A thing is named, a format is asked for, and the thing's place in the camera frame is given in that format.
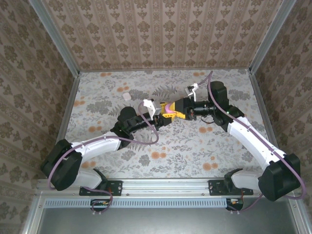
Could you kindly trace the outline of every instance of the gray leaf pattern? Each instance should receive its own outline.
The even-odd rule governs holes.
[[[199,83],[209,72],[81,73],[66,138],[77,142],[104,134],[116,123],[123,107],[137,110],[143,99],[173,102],[186,97],[184,88]],[[238,106],[267,137],[247,70],[214,70],[213,80],[224,82],[230,104]],[[130,93],[130,101],[123,99],[125,92]],[[196,94],[198,100],[206,100],[206,85],[201,85]],[[215,124],[176,118],[172,124],[160,128],[159,136],[155,145],[131,143],[122,150],[91,159],[87,166],[98,168],[109,178],[214,177],[224,176],[235,168],[261,170],[247,149]],[[155,135],[146,128],[135,132],[134,138],[151,142]]]

